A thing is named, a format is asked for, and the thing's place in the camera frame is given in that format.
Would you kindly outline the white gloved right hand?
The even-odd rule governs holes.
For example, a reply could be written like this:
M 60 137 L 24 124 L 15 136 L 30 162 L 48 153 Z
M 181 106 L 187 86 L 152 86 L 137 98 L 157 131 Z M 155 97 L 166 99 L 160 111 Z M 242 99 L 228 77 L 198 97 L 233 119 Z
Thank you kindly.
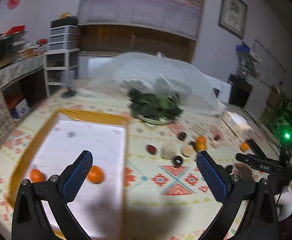
M 279 194 L 274 196 L 278 221 L 287 219 L 292 214 L 292 190 L 285 186 Z

